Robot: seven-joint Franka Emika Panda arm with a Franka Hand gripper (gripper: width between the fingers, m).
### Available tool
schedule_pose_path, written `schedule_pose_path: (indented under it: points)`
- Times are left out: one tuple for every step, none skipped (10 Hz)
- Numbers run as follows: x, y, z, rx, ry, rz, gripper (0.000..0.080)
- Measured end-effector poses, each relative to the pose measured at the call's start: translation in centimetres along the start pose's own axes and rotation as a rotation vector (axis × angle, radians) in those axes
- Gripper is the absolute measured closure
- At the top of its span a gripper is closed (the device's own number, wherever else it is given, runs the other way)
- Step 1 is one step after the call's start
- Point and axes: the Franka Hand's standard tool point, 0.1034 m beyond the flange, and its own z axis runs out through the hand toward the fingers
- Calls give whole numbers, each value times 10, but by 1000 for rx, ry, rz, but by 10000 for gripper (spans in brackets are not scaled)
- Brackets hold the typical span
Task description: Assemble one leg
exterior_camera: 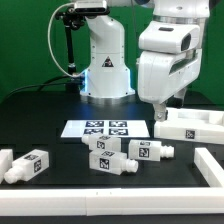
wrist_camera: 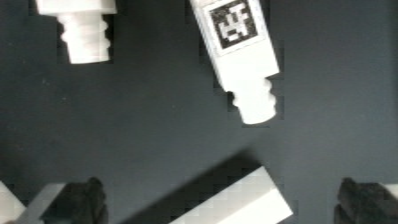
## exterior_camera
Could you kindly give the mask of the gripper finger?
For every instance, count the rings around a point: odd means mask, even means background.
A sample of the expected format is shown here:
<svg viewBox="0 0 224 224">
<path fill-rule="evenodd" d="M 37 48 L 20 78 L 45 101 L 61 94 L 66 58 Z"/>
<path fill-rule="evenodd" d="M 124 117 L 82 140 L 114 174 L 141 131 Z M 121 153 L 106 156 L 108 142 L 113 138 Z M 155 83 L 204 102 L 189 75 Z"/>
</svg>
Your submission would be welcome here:
<svg viewBox="0 0 224 224">
<path fill-rule="evenodd" d="M 167 108 L 166 103 L 154 104 L 154 119 L 156 121 L 165 121 L 167 119 Z"/>
<path fill-rule="evenodd" d="M 174 94 L 174 106 L 176 108 L 181 108 L 183 106 L 186 92 L 187 88 L 184 87 L 183 89 Z"/>
</svg>

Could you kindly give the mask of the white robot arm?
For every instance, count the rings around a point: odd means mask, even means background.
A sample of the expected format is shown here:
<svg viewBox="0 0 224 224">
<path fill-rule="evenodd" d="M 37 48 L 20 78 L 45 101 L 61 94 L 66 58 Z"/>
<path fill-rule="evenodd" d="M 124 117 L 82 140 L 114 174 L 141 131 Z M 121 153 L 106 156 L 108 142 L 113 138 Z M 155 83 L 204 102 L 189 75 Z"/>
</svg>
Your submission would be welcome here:
<svg viewBox="0 0 224 224">
<path fill-rule="evenodd" d="M 124 62 L 123 25 L 101 13 L 87 15 L 91 62 L 85 70 L 81 96 L 97 102 L 133 95 L 153 105 L 155 119 L 164 121 L 166 103 L 182 103 L 186 87 L 200 73 L 209 0 L 83 0 L 89 13 L 111 7 L 140 5 L 153 10 L 153 20 L 140 34 L 137 88 L 131 88 L 130 70 Z"/>
</svg>

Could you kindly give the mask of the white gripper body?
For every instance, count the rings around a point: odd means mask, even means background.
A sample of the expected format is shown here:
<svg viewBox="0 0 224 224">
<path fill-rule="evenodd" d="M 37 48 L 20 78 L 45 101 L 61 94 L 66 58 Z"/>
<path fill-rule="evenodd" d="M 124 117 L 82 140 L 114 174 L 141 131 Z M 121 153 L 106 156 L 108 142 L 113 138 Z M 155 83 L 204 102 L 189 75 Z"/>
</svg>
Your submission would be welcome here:
<svg viewBox="0 0 224 224">
<path fill-rule="evenodd" d="M 190 60 L 186 52 L 173 55 L 143 51 L 138 66 L 139 98 L 151 104 L 165 102 L 198 77 L 201 57 L 201 49 Z"/>
</svg>

